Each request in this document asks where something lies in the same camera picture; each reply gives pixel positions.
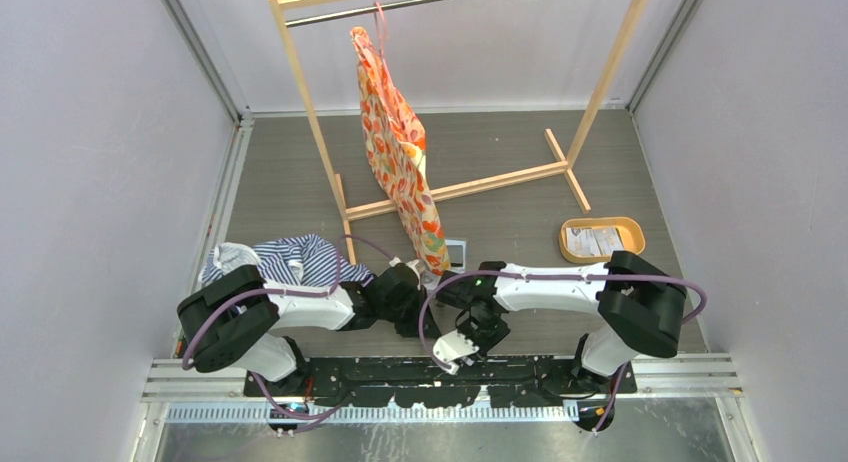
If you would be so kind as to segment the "lower silver VIP card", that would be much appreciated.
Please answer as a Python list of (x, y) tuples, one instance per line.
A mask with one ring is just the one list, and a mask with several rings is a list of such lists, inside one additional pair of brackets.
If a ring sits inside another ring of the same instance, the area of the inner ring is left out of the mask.
[(598, 227), (593, 229), (593, 235), (602, 256), (611, 256), (616, 251), (625, 249), (623, 240), (616, 227)]

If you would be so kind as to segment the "orange floral garment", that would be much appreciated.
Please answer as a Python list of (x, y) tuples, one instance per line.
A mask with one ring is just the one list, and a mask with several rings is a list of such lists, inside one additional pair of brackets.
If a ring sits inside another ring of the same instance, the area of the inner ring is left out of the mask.
[(391, 77), (367, 30), (350, 31), (357, 57), (360, 118), (366, 157), (396, 209), (415, 254), (437, 275), (451, 267), (442, 222), (426, 177), (423, 124)]

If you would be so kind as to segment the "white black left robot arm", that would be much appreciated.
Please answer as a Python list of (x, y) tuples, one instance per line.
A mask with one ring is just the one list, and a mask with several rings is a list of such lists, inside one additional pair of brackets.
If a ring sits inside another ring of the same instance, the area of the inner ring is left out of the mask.
[(355, 331), (385, 321), (402, 337), (436, 339), (441, 331), (425, 299), (418, 274), (404, 264), (366, 282), (318, 286), (285, 284), (261, 276), (254, 265), (242, 266), (179, 303), (187, 342), (182, 366), (199, 373), (242, 368), (293, 396), (305, 387), (305, 359), (293, 339), (273, 331)]

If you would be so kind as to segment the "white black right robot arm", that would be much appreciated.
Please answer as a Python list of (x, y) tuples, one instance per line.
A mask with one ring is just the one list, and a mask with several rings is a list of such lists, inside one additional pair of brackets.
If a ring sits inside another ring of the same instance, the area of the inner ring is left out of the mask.
[(580, 339), (570, 374), (577, 388), (596, 392), (638, 355), (677, 355), (691, 288), (628, 251), (614, 252), (607, 262), (575, 267), (486, 261), (474, 271), (443, 274), (433, 297), (465, 318), (436, 339), (431, 357), (445, 372), (456, 374), (460, 360), (486, 356), (509, 334), (503, 319), (507, 313), (593, 315), (603, 324)]

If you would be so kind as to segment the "wooden clothes rack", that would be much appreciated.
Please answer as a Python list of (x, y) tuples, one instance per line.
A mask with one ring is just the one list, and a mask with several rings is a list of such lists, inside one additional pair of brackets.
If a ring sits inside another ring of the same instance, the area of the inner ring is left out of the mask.
[(565, 109), (582, 112), (560, 160), (580, 210), (601, 212), (577, 181), (578, 155), (597, 116), (628, 104), (647, 46), (658, 38), (663, 0), (252, 0), (265, 63), (256, 77), (264, 112), (349, 124), (358, 113), (348, 30), (365, 14), (322, 17), (367, 2), (389, 24), (391, 72), (419, 113)]

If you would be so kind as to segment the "blue white striped shirt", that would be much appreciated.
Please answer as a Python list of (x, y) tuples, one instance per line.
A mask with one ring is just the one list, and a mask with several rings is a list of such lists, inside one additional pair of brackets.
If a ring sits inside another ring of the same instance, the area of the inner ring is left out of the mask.
[(341, 257), (329, 240), (307, 234), (254, 246), (218, 244), (206, 256), (198, 281), (209, 285), (243, 265), (253, 265), (263, 278), (287, 285), (330, 287), (336, 281), (367, 284), (374, 278), (365, 266)]

